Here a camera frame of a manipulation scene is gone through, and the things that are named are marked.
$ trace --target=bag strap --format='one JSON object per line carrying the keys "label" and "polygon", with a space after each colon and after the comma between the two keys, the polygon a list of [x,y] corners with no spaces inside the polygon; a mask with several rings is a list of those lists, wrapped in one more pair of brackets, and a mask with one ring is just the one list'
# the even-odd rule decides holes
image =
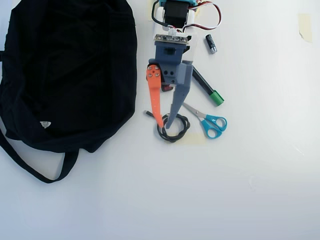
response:
{"label": "bag strap", "polygon": [[7,141],[3,133],[0,131],[0,146],[4,149],[4,151],[24,170],[35,176],[40,181],[46,183],[46,184],[52,184],[54,182],[58,182],[62,179],[64,179],[71,169],[74,167],[78,155],[79,150],[74,152],[66,152],[64,155],[63,165],[60,176],[56,180],[51,180],[49,178],[46,178],[36,170],[34,170],[32,167],[30,167],[25,161],[22,160],[22,158],[17,154],[17,152],[14,150],[14,148],[10,145],[10,143]]}

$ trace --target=black cable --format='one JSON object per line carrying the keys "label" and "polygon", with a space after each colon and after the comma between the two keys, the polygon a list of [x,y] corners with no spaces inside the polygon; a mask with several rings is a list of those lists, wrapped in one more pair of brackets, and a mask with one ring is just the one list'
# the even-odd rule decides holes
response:
{"label": "black cable", "polygon": [[[147,114],[150,117],[154,117],[154,115],[149,111],[146,111],[145,114]],[[162,117],[164,125],[166,125],[166,123],[168,122],[168,118],[169,118],[169,114],[166,114]],[[185,136],[188,129],[190,128],[190,122],[186,116],[177,114],[176,118],[180,119],[183,124],[183,130],[179,132],[177,136],[168,136],[167,131],[164,127],[161,128],[159,125],[156,126],[160,137],[170,143],[175,143],[176,141],[182,139]]]}
{"label": "black cable", "polygon": [[153,20],[155,23],[157,23],[157,24],[160,24],[160,25],[162,25],[162,26],[164,26],[164,27],[168,27],[168,26],[169,26],[168,23],[158,21],[158,20],[155,18],[155,8],[156,8],[156,5],[157,5],[158,2],[159,2],[159,0],[156,0],[156,1],[153,3],[152,13],[151,13],[152,20]]}

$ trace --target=red wire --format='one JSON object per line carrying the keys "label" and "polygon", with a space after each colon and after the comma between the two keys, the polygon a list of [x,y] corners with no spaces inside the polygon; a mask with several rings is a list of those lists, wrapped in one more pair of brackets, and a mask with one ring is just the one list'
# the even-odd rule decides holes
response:
{"label": "red wire", "polygon": [[[217,26],[219,26],[221,21],[222,21],[222,13],[221,13],[220,8],[216,4],[214,4],[212,1],[203,1],[200,4],[198,4],[196,7],[200,7],[200,6],[204,5],[204,4],[212,4],[212,5],[214,5],[214,7],[216,8],[216,10],[219,13],[219,23],[217,24]],[[200,29],[204,29],[204,30],[213,30],[213,29],[216,28],[216,27],[206,27],[206,26],[202,26],[200,24],[193,23],[193,24],[190,24],[190,25],[187,25],[187,26],[183,27],[182,31],[184,32],[185,29],[188,28],[188,27],[196,27],[196,28],[200,28]]]}

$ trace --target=scissors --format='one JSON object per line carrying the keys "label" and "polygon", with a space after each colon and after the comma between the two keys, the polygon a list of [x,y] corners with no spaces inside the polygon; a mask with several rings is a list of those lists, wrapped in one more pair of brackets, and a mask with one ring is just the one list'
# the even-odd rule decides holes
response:
{"label": "scissors", "polygon": [[[219,138],[222,135],[222,133],[227,129],[228,122],[227,122],[227,119],[225,119],[224,117],[206,115],[198,111],[197,109],[194,109],[192,106],[186,103],[184,103],[183,106],[200,119],[204,128],[204,131],[209,139]],[[209,135],[210,131],[215,132],[214,137]]]}

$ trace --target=green marker cap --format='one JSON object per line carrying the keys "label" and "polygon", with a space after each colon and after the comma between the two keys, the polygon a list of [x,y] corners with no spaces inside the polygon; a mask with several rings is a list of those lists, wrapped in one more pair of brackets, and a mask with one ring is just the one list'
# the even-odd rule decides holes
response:
{"label": "green marker cap", "polygon": [[216,90],[213,91],[213,93],[210,95],[210,98],[215,102],[217,106],[220,106],[225,101]]}

